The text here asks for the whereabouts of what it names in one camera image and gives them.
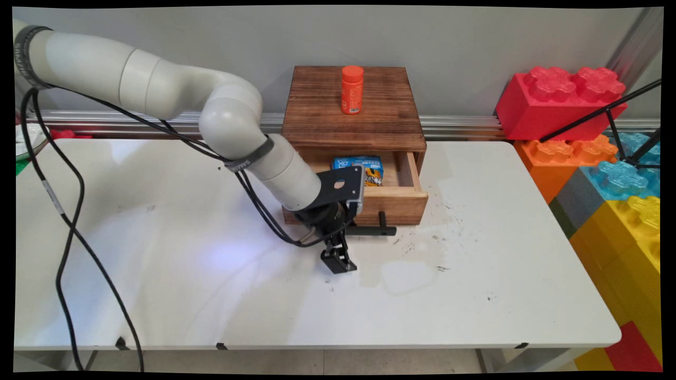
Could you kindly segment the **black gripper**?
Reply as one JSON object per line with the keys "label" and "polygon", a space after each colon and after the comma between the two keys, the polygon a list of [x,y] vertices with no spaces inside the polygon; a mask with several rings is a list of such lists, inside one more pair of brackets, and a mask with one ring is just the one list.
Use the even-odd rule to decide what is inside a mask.
{"label": "black gripper", "polygon": [[349,255],[345,229],[353,222],[353,206],[343,203],[322,205],[317,208],[299,210],[294,217],[302,225],[311,229],[300,240],[310,244],[314,238],[324,241],[325,250],[320,258],[333,274],[357,270]]}

